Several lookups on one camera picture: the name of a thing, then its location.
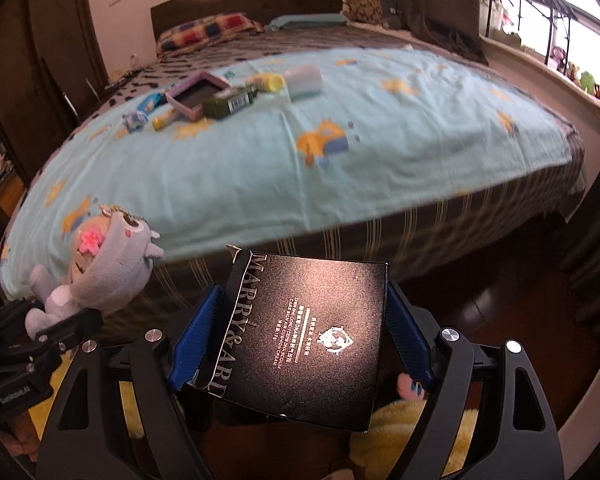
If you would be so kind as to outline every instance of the blue package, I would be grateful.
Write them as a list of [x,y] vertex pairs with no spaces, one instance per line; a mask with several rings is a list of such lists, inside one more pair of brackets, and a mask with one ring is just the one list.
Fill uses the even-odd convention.
[[154,108],[160,105],[160,101],[162,101],[166,97],[164,96],[164,92],[157,92],[155,94],[149,94],[147,97],[140,101],[138,108],[136,108],[139,112],[144,114],[150,114],[154,111]]

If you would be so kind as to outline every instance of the checkered pillow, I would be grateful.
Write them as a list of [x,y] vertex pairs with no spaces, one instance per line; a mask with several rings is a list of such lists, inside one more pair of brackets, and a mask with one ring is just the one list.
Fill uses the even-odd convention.
[[179,56],[203,46],[232,40],[245,30],[264,32],[262,25],[250,20],[241,12],[207,16],[165,30],[158,38],[156,51],[160,59]]

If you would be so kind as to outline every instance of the light blue pillow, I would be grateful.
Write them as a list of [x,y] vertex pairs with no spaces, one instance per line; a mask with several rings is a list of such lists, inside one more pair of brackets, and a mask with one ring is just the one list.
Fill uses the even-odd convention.
[[271,20],[265,28],[267,30],[281,30],[289,28],[333,27],[345,25],[347,19],[337,12],[324,14],[286,14]]

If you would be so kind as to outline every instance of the wooden wardrobe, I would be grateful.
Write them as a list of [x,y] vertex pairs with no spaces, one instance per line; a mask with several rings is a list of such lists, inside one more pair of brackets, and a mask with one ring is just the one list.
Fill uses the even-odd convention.
[[107,84],[88,0],[0,9],[0,138],[26,185],[95,110]]

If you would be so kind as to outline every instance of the blue gripper pad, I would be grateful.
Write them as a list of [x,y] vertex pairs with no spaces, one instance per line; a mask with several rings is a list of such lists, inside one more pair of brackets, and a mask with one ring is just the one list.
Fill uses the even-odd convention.
[[431,391],[436,378],[431,369],[429,345],[393,283],[387,288],[384,322],[411,378]]
[[214,286],[203,300],[196,315],[191,319],[180,339],[173,346],[173,363],[167,380],[175,390],[193,379],[209,343],[211,327],[222,300],[222,287]]

